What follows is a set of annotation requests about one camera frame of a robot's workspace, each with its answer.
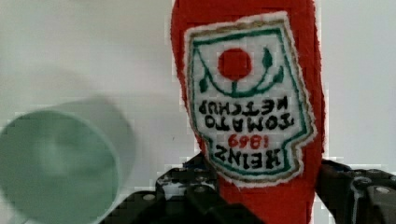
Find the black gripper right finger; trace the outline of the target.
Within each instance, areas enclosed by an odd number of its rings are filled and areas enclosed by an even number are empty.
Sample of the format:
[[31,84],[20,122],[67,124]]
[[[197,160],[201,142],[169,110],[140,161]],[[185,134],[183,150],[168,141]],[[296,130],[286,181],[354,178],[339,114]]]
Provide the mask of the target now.
[[396,224],[395,175],[321,162],[316,194],[336,224]]

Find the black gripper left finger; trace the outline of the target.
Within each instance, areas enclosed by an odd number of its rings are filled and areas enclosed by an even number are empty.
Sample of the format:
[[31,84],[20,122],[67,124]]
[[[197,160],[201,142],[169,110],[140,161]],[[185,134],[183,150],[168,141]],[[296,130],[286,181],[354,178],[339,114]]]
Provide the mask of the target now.
[[219,194],[214,169],[201,153],[161,175],[155,190],[128,196],[100,224],[264,224],[241,203]]

